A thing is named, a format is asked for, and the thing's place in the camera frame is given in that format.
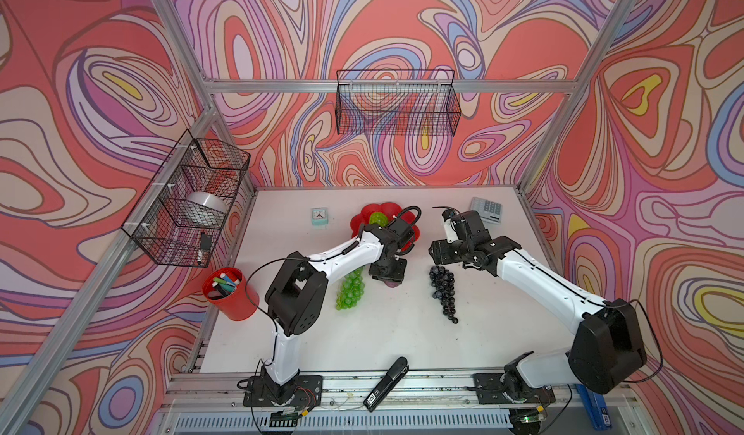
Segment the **green grape bunch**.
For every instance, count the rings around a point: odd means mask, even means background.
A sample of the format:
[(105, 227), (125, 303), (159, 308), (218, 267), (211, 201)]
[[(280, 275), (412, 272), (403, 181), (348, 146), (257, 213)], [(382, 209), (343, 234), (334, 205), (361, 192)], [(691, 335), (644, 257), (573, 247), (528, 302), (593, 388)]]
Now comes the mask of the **green grape bunch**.
[(340, 282), (336, 297), (336, 309), (348, 310), (356, 307), (362, 299), (364, 291), (363, 268), (348, 273)]

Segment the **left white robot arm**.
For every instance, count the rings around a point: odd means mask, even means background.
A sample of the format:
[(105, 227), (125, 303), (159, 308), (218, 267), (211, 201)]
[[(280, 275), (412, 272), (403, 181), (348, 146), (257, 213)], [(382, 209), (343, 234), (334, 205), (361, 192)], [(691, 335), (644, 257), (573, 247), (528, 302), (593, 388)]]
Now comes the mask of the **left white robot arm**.
[(283, 259), (265, 294), (267, 313), (276, 326), (267, 375), (282, 387), (300, 373), (298, 336), (319, 319), (327, 288), (358, 268), (370, 266), (378, 280), (400, 283), (416, 232), (397, 235), (387, 229), (362, 233), (327, 251), (305, 256), (295, 251)]

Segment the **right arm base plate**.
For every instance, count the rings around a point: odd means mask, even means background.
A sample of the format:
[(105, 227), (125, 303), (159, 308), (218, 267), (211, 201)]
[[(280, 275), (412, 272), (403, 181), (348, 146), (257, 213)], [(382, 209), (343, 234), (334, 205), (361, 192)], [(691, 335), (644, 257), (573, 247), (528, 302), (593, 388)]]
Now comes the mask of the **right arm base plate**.
[(513, 373), (476, 373), (472, 392), (482, 405), (551, 405), (556, 402), (552, 389), (533, 389)]

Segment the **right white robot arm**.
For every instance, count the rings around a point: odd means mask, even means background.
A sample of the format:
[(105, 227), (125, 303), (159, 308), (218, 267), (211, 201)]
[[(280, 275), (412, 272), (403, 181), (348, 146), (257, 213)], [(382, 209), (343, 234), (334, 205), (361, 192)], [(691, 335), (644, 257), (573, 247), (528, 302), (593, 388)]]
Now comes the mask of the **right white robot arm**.
[(565, 349), (526, 352), (506, 368), (511, 392), (527, 387), (583, 385), (608, 394), (647, 364), (637, 311), (580, 289), (539, 263), (520, 244), (498, 237), (474, 245), (439, 239), (429, 247), (437, 265), (460, 264), (498, 277), (538, 301), (572, 334)]

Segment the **green bumpy pear fruit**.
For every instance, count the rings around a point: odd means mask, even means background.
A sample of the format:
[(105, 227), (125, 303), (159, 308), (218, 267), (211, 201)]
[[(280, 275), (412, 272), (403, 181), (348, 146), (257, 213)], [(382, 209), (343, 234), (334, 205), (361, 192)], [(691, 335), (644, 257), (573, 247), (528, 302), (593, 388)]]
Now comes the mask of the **green bumpy pear fruit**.
[(389, 225), (389, 218), (381, 211), (373, 212), (369, 216), (370, 224), (377, 224), (380, 227), (387, 227)]

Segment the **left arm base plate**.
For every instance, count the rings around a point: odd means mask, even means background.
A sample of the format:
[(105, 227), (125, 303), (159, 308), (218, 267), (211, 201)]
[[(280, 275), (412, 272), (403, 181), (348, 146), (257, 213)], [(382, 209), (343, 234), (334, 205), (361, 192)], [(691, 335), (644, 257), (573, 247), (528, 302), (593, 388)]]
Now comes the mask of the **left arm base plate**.
[(260, 375), (249, 377), (239, 383), (240, 388), (244, 390), (242, 401), (244, 407), (312, 408), (322, 402), (324, 377), (298, 374), (288, 383), (279, 385), (273, 382), (269, 375)]

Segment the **dark purple grape bunch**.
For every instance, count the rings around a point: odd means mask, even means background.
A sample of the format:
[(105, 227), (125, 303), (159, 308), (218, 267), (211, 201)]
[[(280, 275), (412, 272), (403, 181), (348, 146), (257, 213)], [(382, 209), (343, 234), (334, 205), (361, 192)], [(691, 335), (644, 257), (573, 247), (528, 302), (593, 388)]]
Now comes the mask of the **dark purple grape bunch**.
[(428, 272), (430, 285), (434, 288), (433, 299), (442, 307), (442, 314), (453, 324), (459, 322), (455, 307), (455, 275), (444, 266), (432, 266)]

